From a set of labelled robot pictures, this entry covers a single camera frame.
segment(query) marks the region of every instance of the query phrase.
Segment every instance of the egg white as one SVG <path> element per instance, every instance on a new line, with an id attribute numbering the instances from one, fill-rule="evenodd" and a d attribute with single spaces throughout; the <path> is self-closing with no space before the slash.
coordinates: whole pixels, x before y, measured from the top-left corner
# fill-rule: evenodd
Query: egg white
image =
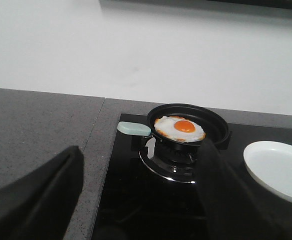
<path id="1" fill-rule="evenodd" d="M 195 131 L 183 132 L 175 129 L 174 125 L 178 121 L 188 121 L 192 123 L 195 126 Z M 206 136 L 202 127 L 195 122 L 173 116 L 163 116 L 162 118 L 156 119 L 154 128 L 158 133 L 165 136 L 166 138 L 182 143 L 201 141 Z"/>

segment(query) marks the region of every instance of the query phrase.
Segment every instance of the gray countertop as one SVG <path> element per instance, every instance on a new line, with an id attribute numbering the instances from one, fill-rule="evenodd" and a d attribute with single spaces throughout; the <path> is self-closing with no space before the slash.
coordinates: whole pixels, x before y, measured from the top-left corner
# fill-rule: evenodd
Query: gray countertop
<path id="1" fill-rule="evenodd" d="M 89 240 L 120 114 L 146 115 L 158 105 L 0 89 L 0 188 L 78 145 L 85 155 L 84 186 L 64 239 Z M 229 123 L 292 128 L 289 115 L 210 109 Z"/>

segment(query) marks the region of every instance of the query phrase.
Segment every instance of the gas burner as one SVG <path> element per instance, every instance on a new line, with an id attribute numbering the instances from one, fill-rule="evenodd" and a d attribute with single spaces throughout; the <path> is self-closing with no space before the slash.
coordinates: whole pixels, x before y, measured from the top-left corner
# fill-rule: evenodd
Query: gas burner
<path id="1" fill-rule="evenodd" d="M 192 176 L 193 155 L 170 149 L 155 138 L 143 139 L 141 145 L 140 159 L 150 171 L 170 181 L 195 183 Z"/>

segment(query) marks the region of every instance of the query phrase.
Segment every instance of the black frying pan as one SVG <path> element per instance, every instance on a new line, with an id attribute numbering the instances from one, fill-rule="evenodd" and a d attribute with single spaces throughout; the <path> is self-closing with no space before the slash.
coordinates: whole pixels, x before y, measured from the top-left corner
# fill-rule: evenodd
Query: black frying pan
<path id="1" fill-rule="evenodd" d="M 227 122 L 213 111 L 189 104 L 172 103 L 158 106 L 148 113 L 148 126 L 138 123 L 120 122 L 118 130 L 130 135 L 154 136 L 157 140 L 175 150 L 195 153 L 201 145 L 201 141 L 178 142 L 161 135 L 155 130 L 155 119 L 163 116 L 178 116 L 189 119 L 203 128 L 206 137 L 211 139 L 218 149 L 226 149 L 228 147 L 230 131 Z"/>

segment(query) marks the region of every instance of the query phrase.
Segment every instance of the light green pan handle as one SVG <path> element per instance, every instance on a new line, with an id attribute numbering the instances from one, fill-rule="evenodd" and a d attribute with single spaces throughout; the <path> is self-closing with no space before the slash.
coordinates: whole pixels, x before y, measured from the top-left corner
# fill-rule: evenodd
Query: light green pan handle
<path id="1" fill-rule="evenodd" d="M 151 133 L 151 129 L 148 126 L 127 121 L 120 121 L 117 129 L 123 134 L 135 136 L 149 136 Z"/>

